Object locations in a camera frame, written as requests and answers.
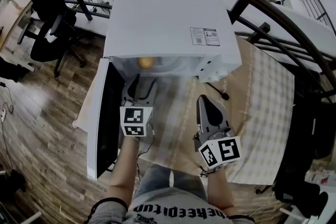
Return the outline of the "black hanging jacket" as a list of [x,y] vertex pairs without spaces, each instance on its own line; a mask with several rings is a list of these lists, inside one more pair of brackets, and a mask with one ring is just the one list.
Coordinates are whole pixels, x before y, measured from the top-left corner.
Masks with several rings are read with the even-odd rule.
[[327,195],[320,187],[305,181],[314,160],[315,109],[307,103],[293,106],[285,152],[277,173],[274,193],[277,200],[295,205],[305,218],[318,216]]

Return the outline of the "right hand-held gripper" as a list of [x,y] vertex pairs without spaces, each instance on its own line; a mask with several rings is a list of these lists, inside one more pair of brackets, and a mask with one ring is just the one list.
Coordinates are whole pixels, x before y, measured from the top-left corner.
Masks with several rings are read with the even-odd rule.
[[199,132],[193,137],[199,152],[210,170],[230,165],[241,158],[240,137],[230,128],[225,107],[206,95],[196,102]]

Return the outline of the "beige checkered tablecloth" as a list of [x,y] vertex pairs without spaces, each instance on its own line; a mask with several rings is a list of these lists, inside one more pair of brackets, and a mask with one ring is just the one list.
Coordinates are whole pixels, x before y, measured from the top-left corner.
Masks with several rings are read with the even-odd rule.
[[140,159],[199,175],[205,162],[194,150],[196,101],[204,94],[219,101],[240,137],[241,159],[227,166],[237,184],[268,185],[278,173],[289,135],[295,79],[280,63],[237,38],[242,64],[213,83],[229,100],[192,77],[158,78],[153,108],[154,137],[140,142]]

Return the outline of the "orange round fruit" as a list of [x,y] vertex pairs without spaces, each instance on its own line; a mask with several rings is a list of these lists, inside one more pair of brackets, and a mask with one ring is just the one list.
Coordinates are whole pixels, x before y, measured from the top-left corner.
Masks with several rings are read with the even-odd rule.
[[139,57],[138,66],[142,69],[151,69],[154,66],[155,59],[153,57]]

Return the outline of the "person's grey printed shirt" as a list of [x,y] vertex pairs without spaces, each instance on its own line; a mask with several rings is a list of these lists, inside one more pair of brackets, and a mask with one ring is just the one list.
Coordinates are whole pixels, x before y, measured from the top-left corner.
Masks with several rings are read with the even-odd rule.
[[85,224],[255,224],[244,215],[228,216],[207,201],[169,187],[140,195],[128,208],[119,198],[96,203]]

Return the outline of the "person's blue jeans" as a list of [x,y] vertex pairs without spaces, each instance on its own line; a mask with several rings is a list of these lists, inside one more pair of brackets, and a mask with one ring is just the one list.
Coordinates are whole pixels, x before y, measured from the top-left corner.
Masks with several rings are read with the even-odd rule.
[[152,164],[145,172],[133,200],[151,191],[171,189],[170,174],[173,173],[173,187],[191,193],[207,201],[207,194],[198,176]]

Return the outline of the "black office chair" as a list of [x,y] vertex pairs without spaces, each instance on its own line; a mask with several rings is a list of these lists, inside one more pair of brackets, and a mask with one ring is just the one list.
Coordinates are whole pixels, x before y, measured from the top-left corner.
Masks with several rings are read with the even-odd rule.
[[19,38],[20,44],[24,37],[34,39],[30,57],[38,62],[57,61],[54,77],[58,77],[59,66],[66,53],[70,53],[79,62],[81,68],[86,62],[73,50],[72,46],[84,37],[75,29],[76,12],[70,9],[65,0],[31,0],[32,8],[43,22],[38,34],[25,28]]

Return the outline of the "person's right forearm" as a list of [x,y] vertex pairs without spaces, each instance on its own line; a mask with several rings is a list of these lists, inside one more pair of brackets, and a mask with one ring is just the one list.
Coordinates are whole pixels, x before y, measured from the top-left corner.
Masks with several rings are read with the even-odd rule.
[[207,177],[208,203],[228,216],[237,214],[234,197],[226,178],[225,168],[221,167]]

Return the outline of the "person's left forearm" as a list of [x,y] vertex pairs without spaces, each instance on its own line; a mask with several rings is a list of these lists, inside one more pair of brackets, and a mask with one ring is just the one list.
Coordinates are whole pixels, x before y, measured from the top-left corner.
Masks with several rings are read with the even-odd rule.
[[130,136],[123,139],[120,154],[113,167],[107,198],[119,198],[128,207],[131,203],[137,171],[139,142]]

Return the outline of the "black power plug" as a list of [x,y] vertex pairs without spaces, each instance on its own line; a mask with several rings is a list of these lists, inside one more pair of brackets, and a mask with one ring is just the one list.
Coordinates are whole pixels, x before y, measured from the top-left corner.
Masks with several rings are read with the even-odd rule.
[[223,100],[226,100],[228,101],[229,100],[229,95],[226,93],[226,92],[222,92],[220,91],[219,89],[217,89],[215,86],[213,86],[212,84],[210,84],[209,82],[206,82],[206,84],[208,86],[210,86],[212,89],[214,89],[220,96]]

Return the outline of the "white microwave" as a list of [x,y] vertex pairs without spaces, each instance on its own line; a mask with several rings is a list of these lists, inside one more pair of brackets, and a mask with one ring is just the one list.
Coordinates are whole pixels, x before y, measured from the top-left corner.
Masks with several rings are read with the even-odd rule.
[[[142,69],[139,57],[153,57]],[[86,96],[87,176],[98,179],[116,160],[125,83],[158,77],[216,82],[242,65],[232,23],[220,0],[114,0],[103,57]],[[137,102],[137,89],[134,100]]]

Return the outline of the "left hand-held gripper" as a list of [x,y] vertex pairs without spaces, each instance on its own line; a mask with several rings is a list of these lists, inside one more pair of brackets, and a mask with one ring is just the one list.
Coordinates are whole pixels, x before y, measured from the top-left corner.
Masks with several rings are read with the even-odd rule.
[[[153,135],[153,105],[157,90],[156,79],[140,82],[140,74],[129,79],[122,90],[120,124],[124,136],[146,137]],[[137,90],[137,101],[134,100]]]

